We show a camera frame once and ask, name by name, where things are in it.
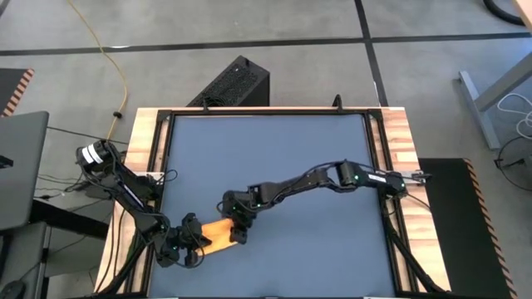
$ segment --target black mat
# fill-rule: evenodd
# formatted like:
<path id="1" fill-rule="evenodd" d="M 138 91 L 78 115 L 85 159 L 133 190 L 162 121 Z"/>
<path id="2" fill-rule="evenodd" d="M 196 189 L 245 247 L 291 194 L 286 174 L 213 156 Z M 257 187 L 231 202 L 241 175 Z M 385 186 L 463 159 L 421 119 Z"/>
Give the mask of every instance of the black mat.
<path id="1" fill-rule="evenodd" d="M 371 163 L 360 115 L 180 116 L 168 162 L 179 177 L 165 184 L 161 211 L 210 223 L 227 190 L 339 159 Z M 392 297 L 388 260 L 377 192 L 317 189 L 264 211 L 245 245 L 195 269 L 154 265 L 150 297 Z"/>
<path id="2" fill-rule="evenodd" d="M 464 296 L 516 298 L 470 162 L 420 159 L 420 166 L 433 175 L 426 192 L 452 291 Z"/>

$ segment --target wooden table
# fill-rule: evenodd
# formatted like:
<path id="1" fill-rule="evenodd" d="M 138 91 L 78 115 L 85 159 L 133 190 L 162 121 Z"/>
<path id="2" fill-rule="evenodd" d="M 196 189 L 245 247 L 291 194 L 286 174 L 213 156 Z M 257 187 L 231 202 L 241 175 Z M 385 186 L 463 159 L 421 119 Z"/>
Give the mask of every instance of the wooden table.
<path id="1" fill-rule="evenodd" d="M 408 120 L 406 119 L 406 112 L 404 108 L 375 108 L 375 107 L 363 107 L 355 109 L 381 109 L 384 120 L 385 131 L 387 135 L 388 147 L 392 157 L 392 165 L 394 170 L 409 171 L 418 170 L 420 168 L 416 149 L 412 140 L 410 127 Z M 140 108 L 136 113 L 135 123 L 133 125 L 133 131 L 131 133 L 131 139 L 126 156 L 126 166 L 133 171 L 146 171 L 148 167 L 148 160 L 150 158 L 150 151 L 154 139 L 156 116 L 159 110 L 201 110 L 202 108 Z M 217 107 L 215 109 L 229 109 L 229 110 L 245 110 L 245 107 Z M 334 110 L 332 107 L 253 107 L 257 109 L 272 109 L 272 110 L 294 110 L 294 109 L 307 109 L 307 110 Z M 168 126 L 163 123 L 161 128 L 161 135 L 166 134 Z M 377 156 L 379 159 L 379 167 L 385 169 L 384 154 L 382 151 L 380 135 L 377 131 L 377 122 L 372 122 L 372 131 L 375 138 L 375 144 L 377 148 Z M 160 170 L 160 162 L 162 160 L 162 150 L 165 147 L 165 138 L 159 138 L 158 149 L 155 159 L 155 170 Z M 428 204 L 426 198 L 426 192 L 424 187 L 409 187 L 410 194 L 418 197 Z M 404 214 L 406 234 L 411 247 L 411 252 L 416 257 L 417 261 L 425 269 L 425 271 L 431 276 L 436 284 L 440 287 L 449 290 L 449 281 L 446 274 L 445 265 L 441 255 L 440 244 L 436 236 L 436 229 L 432 221 L 432 215 L 426 208 L 423 208 L 420 204 L 410 199 L 404 198 L 401 201 L 401 209 Z M 107 241 L 104 247 L 103 256 L 101 259 L 100 271 L 98 272 L 98 278 L 96 280 L 96 287 L 100 284 L 101 279 L 104 277 L 104 273 L 107 268 L 109 259 L 111 259 L 111 270 L 107 274 L 107 277 L 102 283 L 101 289 L 103 289 L 112 279 L 113 264 L 115 263 L 115 256 L 117 256 L 116 264 L 118 272 L 121 266 L 126 260 L 128 248 L 131 244 L 132 237 L 135 232 L 135 224 L 133 218 L 126 213 L 121 223 L 121 237 L 118 239 L 117 231 L 119 228 L 118 219 L 122 213 L 122 207 L 116 204 L 113 213 L 113 226 L 115 228 L 115 244 L 120 243 L 120 250 L 118 254 L 114 251 L 111 255 L 111 229 L 107 234 Z M 408 284 L 408 277 L 406 274 L 406 264 L 401 254 L 396 250 L 397 262 L 400 270 L 401 284 L 403 285 L 403 291 L 410 291 Z M 140 290 L 140 282 L 145 265 L 145 255 L 141 256 L 137 263 L 135 270 L 135 277 L 133 281 L 133 292 Z"/>
<path id="2" fill-rule="evenodd" d="M 530 0 L 514 0 L 525 25 L 532 31 L 532 2 Z"/>

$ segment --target black computer tower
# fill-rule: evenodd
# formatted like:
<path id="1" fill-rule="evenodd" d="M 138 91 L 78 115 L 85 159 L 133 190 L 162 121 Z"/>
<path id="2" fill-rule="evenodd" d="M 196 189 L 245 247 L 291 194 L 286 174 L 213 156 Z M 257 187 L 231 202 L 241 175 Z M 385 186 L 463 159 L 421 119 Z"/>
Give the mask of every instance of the black computer tower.
<path id="1" fill-rule="evenodd" d="M 269 106 L 269 71 L 238 56 L 187 106 Z"/>

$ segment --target yellow cable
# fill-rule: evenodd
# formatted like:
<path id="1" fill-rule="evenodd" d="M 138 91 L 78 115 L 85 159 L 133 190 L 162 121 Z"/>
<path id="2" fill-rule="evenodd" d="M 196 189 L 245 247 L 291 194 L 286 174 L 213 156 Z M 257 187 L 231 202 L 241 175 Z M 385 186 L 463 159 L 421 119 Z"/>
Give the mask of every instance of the yellow cable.
<path id="1" fill-rule="evenodd" d="M 122 99 L 122 104 L 120 105 L 120 108 L 118 108 L 118 112 L 122 112 L 122 109 L 124 109 L 124 106 L 126 105 L 127 103 L 127 83 L 126 83 L 126 76 L 124 76 L 124 73 L 122 72 L 122 69 L 116 64 L 116 62 L 109 56 L 107 55 L 107 53 L 103 50 L 103 47 L 101 46 L 100 44 L 100 40 L 98 39 L 98 37 L 96 36 L 96 34 L 94 33 L 94 31 L 92 30 L 91 26 L 89 25 L 89 23 L 86 21 L 86 19 L 83 17 L 83 15 L 81 14 L 80 11 L 77 10 L 76 6 L 74 5 L 74 3 L 72 2 L 72 0 L 67 0 L 68 1 L 68 4 L 70 4 L 70 6 L 72 7 L 72 9 L 74 10 L 74 12 L 77 13 L 77 15 L 80 17 L 80 19 L 83 21 L 83 23 L 85 23 L 85 26 L 87 29 L 89 29 L 89 32 L 91 32 L 91 35 L 92 37 L 94 37 L 94 40 L 96 41 L 96 43 L 98 44 L 98 47 L 100 48 L 100 51 L 101 51 L 101 54 L 103 54 L 107 59 L 109 59 L 109 61 L 113 64 L 113 66 L 115 66 L 116 70 L 118 71 L 118 74 L 120 75 L 120 78 L 122 79 L 122 84 L 124 85 L 124 98 Z M 113 135 L 113 131 L 115 129 L 115 123 L 116 123 L 116 119 L 117 117 L 114 116 L 113 118 L 113 122 L 111 123 L 111 128 L 109 128 L 109 132 L 107 133 L 107 139 L 110 139 Z"/>

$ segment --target white cable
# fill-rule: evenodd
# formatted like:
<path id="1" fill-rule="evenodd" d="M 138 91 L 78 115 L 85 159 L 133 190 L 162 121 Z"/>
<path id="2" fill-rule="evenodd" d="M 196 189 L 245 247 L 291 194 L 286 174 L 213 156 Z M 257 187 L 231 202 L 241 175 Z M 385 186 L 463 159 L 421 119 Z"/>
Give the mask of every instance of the white cable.
<path id="1" fill-rule="evenodd" d="M 516 93 L 509 93 L 508 95 L 506 95 L 505 97 L 500 99 L 499 103 L 497 103 L 497 109 L 499 109 L 501 111 L 504 111 L 504 112 L 510 112 L 510 113 L 515 113 L 515 114 L 525 115 L 524 119 L 520 120 L 517 123 L 517 125 L 515 125 L 515 130 L 517 131 L 517 134 L 519 134 L 521 137 L 523 137 L 523 138 L 525 138 L 527 140 L 532 140 L 532 137 L 529 137 L 528 135 L 523 134 L 521 132 L 521 130 L 520 130 L 520 125 L 523 124 L 523 123 L 525 123 L 527 126 L 529 126 L 529 128 L 532 128 L 532 110 L 530 112 L 528 112 L 528 113 L 525 113 L 525 112 L 522 112 L 522 111 L 504 109 L 504 108 L 500 107 L 502 102 L 505 101 L 506 99 L 508 99 L 511 96 L 517 96 L 520 99 L 526 101 L 527 103 L 529 103 L 530 109 L 532 109 L 532 101 L 530 101 L 529 99 L 525 98 L 524 96 L 522 96 L 520 94 L 516 94 Z"/>

